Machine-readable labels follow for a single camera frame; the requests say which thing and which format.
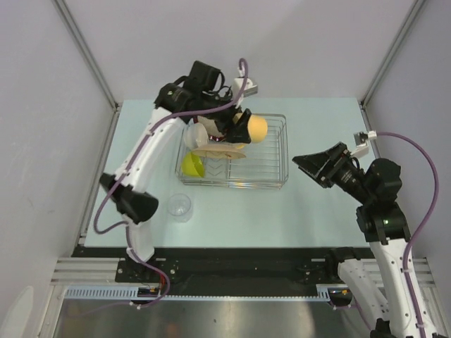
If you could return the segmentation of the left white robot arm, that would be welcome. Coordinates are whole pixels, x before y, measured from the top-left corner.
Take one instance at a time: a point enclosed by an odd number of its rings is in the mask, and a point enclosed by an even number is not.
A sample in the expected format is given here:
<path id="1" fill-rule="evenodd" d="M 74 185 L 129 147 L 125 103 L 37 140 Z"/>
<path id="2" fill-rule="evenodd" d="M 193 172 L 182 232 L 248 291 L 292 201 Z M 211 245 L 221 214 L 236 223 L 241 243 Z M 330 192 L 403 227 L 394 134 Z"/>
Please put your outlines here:
<path id="1" fill-rule="evenodd" d="M 189 75 L 164 85 L 154 101 L 154 110 L 135 148 L 113 174 L 103 173 L 100 184 L 106 191 L 105 201 L 112 201 L 121 214 L 125 228 L 126 253 L 133 259 L 131 273 L 140 281 L 153 278 L 156 265 L 150 258 L 155 248 L 144 232 L 159 207 L 159 200 L 147 192 L 159 156 L 173 136 L 181 132 L 193 117 L 212 120 L 228 142 L 248 143 L 251 140 L 247 123 L 249 111 L 240 104 L 249 87 L 249 66 L 239 60 L 239 76 L 224 96 L 215 88 L 224 81 L 223 73 L 213 66 L 195 61 Z"/>

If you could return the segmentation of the white ceramic bowl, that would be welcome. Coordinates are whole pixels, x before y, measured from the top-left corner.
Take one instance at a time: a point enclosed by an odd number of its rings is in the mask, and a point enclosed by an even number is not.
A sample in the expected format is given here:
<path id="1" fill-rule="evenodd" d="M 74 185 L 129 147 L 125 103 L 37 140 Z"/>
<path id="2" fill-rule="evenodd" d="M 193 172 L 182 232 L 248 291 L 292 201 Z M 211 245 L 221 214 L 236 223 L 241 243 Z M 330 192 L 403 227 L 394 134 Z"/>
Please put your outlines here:
<path id="1" fill-rule="evenodd" d="M 208 144 L 209 136 L 203 124 L 195 123 L 186 129 L 183 139 L 187 148 L 197 149 Z"/>

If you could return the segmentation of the clear plastic cup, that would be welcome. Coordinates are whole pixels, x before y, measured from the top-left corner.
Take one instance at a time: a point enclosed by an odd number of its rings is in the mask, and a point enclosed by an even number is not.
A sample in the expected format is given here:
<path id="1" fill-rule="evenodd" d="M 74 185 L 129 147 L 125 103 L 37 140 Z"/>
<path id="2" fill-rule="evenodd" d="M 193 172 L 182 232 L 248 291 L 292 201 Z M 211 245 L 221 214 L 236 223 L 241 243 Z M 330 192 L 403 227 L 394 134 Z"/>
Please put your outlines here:
<path id="1" fill-rule="evenodd" d="M 178 223 L 186 223 L 193 214 L 193 203 L 186 194 L 174 194 L 168 200 L 168 213 Z"/>

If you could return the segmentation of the red rimmed round plate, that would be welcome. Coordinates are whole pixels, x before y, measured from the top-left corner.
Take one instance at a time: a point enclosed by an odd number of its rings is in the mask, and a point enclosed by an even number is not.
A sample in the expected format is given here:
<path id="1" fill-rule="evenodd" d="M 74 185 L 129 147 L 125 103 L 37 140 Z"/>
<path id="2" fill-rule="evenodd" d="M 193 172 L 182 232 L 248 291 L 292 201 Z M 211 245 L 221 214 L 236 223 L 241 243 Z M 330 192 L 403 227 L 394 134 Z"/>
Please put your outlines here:
<path id="1" fill-rule="evenodd" d="M 214 120 L 198 115 L 193 118 L 193 121 L 195 123 L 203 124 L 210 140 L 215 142 L 222 142 L 225 140 L 225 135 L 219 131 Z"/>

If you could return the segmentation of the lime green bowl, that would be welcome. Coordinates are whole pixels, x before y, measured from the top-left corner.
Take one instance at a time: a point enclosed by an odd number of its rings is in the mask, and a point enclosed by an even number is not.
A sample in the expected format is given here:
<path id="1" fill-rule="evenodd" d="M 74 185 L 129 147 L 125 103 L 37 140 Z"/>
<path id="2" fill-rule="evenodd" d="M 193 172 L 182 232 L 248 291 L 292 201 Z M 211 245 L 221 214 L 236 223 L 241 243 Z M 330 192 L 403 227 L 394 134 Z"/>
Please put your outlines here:
<path id="1" fill-rule="evenodd" d="M 204 177 L 204 164 L 199 156 L 189 151 L 182 160 L 180 165 L 183 175 L 189 177 Z"/>

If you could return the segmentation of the metal wire dish rack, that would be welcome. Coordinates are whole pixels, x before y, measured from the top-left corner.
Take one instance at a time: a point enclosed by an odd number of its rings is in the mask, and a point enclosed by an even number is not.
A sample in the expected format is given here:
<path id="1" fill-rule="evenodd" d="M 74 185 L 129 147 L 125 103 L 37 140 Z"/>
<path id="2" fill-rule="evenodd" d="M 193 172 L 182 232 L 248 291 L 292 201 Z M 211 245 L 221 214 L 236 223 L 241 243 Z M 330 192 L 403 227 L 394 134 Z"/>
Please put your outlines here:
<path id="1" fill-rule="evenodd" d="M 203 158 L 204 177 L 186 175 L 181 168 L 189 149 L 180 141 L 175 175 L 185 185 L 243 189 L 280 189 L 288 180 L 288 135 L 286 118 L 263 114 L 268 134 L 258 144 L 244 146 L 243 159 Z"/>

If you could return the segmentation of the beige oval bird plate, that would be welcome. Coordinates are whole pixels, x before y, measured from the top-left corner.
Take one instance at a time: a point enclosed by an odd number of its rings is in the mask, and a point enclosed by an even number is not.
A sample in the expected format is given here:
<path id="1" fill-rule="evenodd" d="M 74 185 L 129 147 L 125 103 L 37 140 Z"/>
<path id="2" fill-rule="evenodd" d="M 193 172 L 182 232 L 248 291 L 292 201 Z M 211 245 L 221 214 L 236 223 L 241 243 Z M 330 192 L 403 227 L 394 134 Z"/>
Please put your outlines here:
<path id="1" fill-rule="evenodd" d="M 246 155 L 239 149 L 228 146 L 203 146 L 192 150 L 192 153 L 199 157 L 219 158 L 219 159 L 244 159 Z"/>

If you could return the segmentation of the cream mug yellow handle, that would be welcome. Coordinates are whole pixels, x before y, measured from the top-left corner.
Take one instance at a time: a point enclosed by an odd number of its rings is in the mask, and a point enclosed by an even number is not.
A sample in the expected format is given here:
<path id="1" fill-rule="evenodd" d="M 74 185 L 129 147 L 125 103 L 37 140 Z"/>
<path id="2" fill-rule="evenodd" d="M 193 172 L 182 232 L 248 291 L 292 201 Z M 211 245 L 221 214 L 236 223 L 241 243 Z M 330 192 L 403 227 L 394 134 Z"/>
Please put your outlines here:
<path id="1" fill-rule="evenodd" d="M 252 114 L 248 125 L 248 130 L 251 137 L 250 144 L 260 143 L 264 141 L 268 132 L 268 124 L 266 122 L 266 119 L 261 116 Z M 242 149 L 246 145 L 247 144 L 233 144 L 236 149 Z"/>

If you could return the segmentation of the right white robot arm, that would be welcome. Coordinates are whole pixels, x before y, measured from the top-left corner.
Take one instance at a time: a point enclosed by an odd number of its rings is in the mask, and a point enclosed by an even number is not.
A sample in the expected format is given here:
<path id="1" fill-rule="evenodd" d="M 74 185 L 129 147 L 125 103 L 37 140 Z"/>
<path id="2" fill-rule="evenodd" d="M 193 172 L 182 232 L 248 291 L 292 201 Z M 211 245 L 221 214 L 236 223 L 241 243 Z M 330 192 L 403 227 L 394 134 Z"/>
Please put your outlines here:
<path id="1" fill-rule="evenodd" d="M 325 274 L 348 286 L 370 337 L 440 337 L 421 297 L 409 251 L 413 238 L 396 202 L 401 167 L 377 158 L 363 170 L 342 142 L 320 153 L 296 156 L 293 162 L 321 187 L 337 185 L 361 204 L 357 224 L 377 262 L 383 288 L 375 285 L 351 247 L 330 250 Z"/>

